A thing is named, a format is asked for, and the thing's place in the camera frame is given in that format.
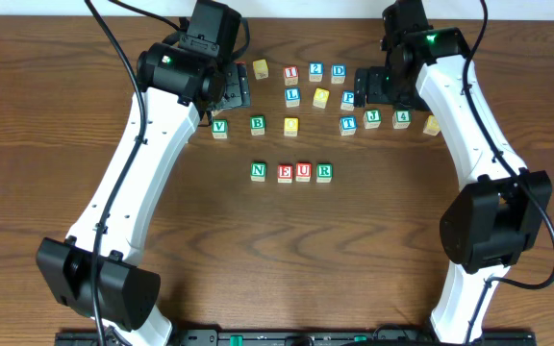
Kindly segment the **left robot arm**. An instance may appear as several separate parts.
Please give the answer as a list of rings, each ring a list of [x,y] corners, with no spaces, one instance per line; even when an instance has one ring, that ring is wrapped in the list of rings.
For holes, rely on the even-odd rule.
[[[125,68],[129,119],[88,206],[64,240],[45,238],[36,262],[56,301],[91,318],[92,333],[59,345],[165,345],[172,323],[157,306],[161,279],[141,268],[145,240],[170,171],[200,126],[220,109],[250,103],[237,46],[249,27],[225,4],[199,1],[190,17]]]

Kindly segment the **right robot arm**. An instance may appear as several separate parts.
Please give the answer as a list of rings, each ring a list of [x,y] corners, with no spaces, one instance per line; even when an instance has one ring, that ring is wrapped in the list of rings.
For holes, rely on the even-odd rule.
[[[507,278],[530,250],[541,226],[554,226],[546,211],[552,184],[545,171],[530,171],[499,128],[479,87],[469,45],[456,28],[436,29],[420,0],[396,1],[383,12],[386,62],[357,70],[354,105],[391,105],[428,111],[453,160],[459,193],[440,220],[449,268],[429,324],[442,345],[481,343],[482,321],[500,284],[527,290],[539,284]]]

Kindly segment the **green N block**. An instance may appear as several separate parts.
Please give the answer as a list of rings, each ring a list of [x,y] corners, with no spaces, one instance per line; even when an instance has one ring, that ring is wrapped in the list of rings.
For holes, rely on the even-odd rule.
[[[252,182],[264,182],[266,179],[266,163],[254,161],[250,167],[250,180]]]

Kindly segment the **green R block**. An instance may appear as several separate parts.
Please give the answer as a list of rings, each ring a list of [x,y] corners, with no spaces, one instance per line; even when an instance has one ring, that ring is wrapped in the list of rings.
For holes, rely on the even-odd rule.
[[[319,163],[316,166],[316,181],[330,183],[333,179],[333,165],[331,163]]]

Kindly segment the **red U block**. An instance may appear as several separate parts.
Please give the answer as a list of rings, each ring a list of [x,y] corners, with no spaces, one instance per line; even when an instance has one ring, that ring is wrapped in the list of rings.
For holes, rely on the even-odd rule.
[[[298,162],[295,166],[295,180],[307,183],[312,177],[312,165],[308,162]]]

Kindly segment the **red E block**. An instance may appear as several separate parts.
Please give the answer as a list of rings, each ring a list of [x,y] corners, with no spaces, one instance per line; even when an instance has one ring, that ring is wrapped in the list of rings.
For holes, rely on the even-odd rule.
[[[279,164],[277,181],[281,184],[291,184],[293,181],[293,166],[290,164]]]

